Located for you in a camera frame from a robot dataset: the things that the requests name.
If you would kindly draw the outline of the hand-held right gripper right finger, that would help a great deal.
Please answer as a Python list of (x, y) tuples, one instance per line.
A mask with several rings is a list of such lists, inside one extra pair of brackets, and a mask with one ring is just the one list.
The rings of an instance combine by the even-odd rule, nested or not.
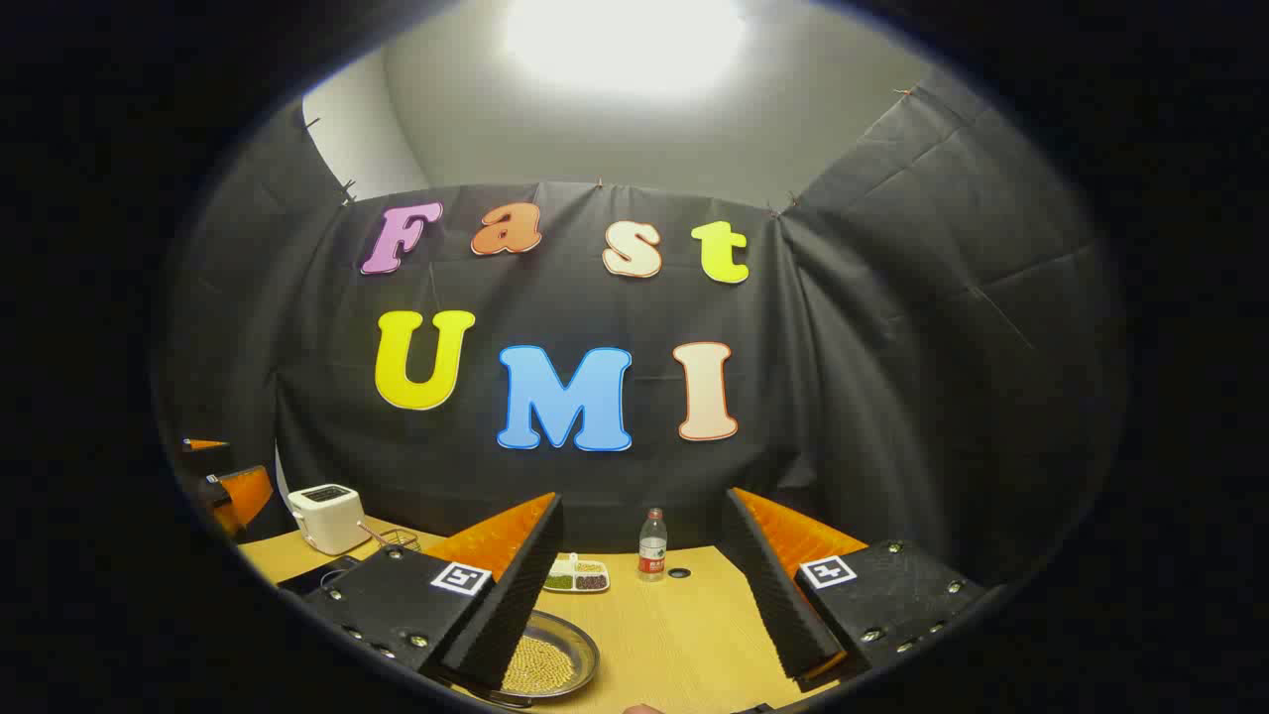
[(865, 545), (740, 488), (725, 497), (721, 552), (747, 581), (780, 670), (805, 687), (897, 665), (986, 595), (911, 539)]

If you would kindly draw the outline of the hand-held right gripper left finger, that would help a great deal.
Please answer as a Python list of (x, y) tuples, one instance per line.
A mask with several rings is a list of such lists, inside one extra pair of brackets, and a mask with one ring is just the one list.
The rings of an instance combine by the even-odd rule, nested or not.
[(302, 601), (377, 659), (495, 687), (556, 561), (563, 525), (562, 498), (544, 493), (423, 550), (390, 543)]

